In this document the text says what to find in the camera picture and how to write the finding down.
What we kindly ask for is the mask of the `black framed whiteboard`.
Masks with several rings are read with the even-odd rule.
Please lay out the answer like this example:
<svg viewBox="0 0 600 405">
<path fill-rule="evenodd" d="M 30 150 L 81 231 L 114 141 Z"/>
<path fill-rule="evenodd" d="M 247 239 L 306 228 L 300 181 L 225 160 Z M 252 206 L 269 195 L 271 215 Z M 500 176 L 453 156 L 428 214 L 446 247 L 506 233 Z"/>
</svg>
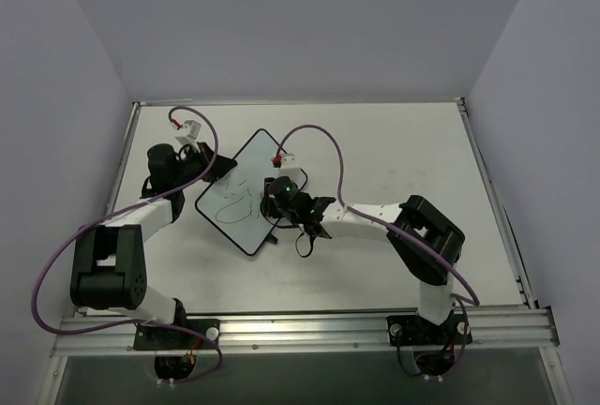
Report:
<svg viewBox="0 0 600 405">
<path fill-rule="evenodd" d="M 264 179 L 278 176 L 272 158 L 279 143 L 256 130 L 232 157 L 236 166 L 196 199 L 196 211 L 247 256 L 257 254 L 275 222 L 261 213 Z"/>
</svg>

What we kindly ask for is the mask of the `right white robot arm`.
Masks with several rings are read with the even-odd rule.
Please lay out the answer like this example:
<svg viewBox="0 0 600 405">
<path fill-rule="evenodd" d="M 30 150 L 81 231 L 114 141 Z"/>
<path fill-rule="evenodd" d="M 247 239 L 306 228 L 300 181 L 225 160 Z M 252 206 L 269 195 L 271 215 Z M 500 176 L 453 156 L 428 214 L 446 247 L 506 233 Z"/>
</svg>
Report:
<svg viewBox="0 0 600 405">
<path fill-rule="evenodd" d="M 286 219 L 314 244 L 318 238 L 358 239 L 389 243 L 409 272 L 419 280 L 416 330 L 435 342 L 450 330 L 453 308 L 452 270 L 465 235 L 422 196 L 404 203 L 344 205 L 333 197 L 311 197 L 288 176 L 263 182 L 261 208 L 266 218 Z"/>
</svg>

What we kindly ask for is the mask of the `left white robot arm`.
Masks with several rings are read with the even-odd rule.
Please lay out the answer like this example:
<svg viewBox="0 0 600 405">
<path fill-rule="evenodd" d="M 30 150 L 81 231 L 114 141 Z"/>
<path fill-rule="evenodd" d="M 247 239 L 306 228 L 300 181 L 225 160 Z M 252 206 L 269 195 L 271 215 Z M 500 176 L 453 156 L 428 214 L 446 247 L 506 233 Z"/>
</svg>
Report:
<svg viewBox="0 0 600 405">
<path fill-rule="evenodd" d="M 182 346 L 189 335 L 184 306 L 149 286 L 144 244 L 180 218 L 184 188 L 201 178 L 215 183 L 237 161 L 216 154 L 207 143 L 176 151 L 167 143 L 147 151 L 149 176 L 136 207 L 83 232 L 75 242 L 70 297 L 74 305 L 118 312 L 140 323 L 157 323 L 155 335 L 168 348 Z"/>
</svg>

